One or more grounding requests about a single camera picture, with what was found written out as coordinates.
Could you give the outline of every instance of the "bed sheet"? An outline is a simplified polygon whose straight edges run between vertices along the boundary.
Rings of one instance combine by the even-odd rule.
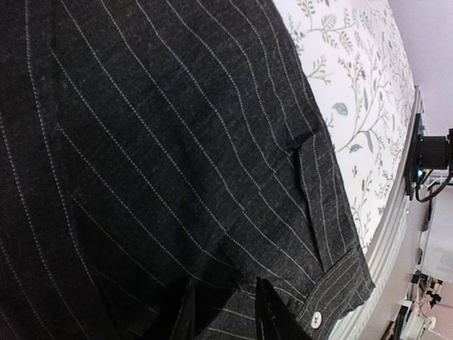
[[[387,0],[275,0],[326,121],[364,253],[394,183],[414,97]]]

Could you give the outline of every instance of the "bed frame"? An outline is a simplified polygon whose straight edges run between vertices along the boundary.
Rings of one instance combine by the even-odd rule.
[[[423,113],[423,102],[420,89],[415,87],[415,99],[412,107],[411,121],[408,131],[413,131],[415,116]],[[382,215],[374,239],[369,246],[366,259],[371,277],[376,285],[371,297],[363,306],[357,308],[346,317],[337,322],[330,335],[330,339],[359,339],[363,329],[368,323],[384,290],[396,257],[398,256],[401,242],[407,229],[407,214],[409,197],[406,196],[404,169],[408,157],[412,133],[408,133],[401,162],[396,173],[396,180],[391,189],[386,210]]]

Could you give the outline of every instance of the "white wall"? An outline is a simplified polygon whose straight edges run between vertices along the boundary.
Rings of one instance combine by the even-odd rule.
[[[435,200],[422,272],[453,283],[453,187],[446,187]]]
[[[420,85],[430,135],[453,128],[453,1],[389,0],[414,81]]]

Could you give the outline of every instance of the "cable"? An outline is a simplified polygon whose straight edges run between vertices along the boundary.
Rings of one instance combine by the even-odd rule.
[[[428,190],[434,186],[439,180],[442,180],[442,177],[439,177],[437,179],[435,179],[434,181],[432,181],[432,183],[430,183],[430,185],[428,186]]]
[[[423,298],[421,301],[423,301],[423,303],[420,303],[418,301],[413,301],[413,303],[417,304],[418,305],[418,310],[420,311],[420,313],[427,319],[428,317],[426,316],[426,314],[422,311],[422,307],[423,305],[425,304],[426,300]]]
[[[430,195],[428,195],[424,198],[421,198],[421,199],[420,199],[420,184],[417,184],[417,186],[415,187],[415,197],[417,198],[417,201],[420,203],[426,203],[426,202],[432,200],[434,197],[439,195],[448,186],[448,184],[450,183],[452,178],[453,178],[453,170],[450,170],[444,183],[442,183],[434,193],[431,193]]]
[[[425,184],[426,180],[431,176],[432,172],[434,171],[434,169],[431,169],[430,172],[428,172],[426,175],[424,175],[424,177],[422,178],[422,180],[420,181],[420,186],[422,186],[423,184]]]

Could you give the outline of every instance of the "black cable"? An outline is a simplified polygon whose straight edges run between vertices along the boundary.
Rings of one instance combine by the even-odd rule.
[[[415,197],[417,198],[417,201],[420,203],[426,203],[426,202],[432,200],[434,197],[439,195],[449,185],[452,178],[453,178],[453,170],[450,170],[444,183],[442,183],[434,193],[431,193],[430,195],[428,195],[422,199],[420,199],[420,184],[417,184],[417,186],[415,187]]]
[[[423,184],[425,184],[425,182],[427,181],[427,179],[431,176],[432,172],[434,171],[434,169],[431,169],[430,172],[428,172],[423,178],[422,180],[420,181],[420,186],[422,186]]]

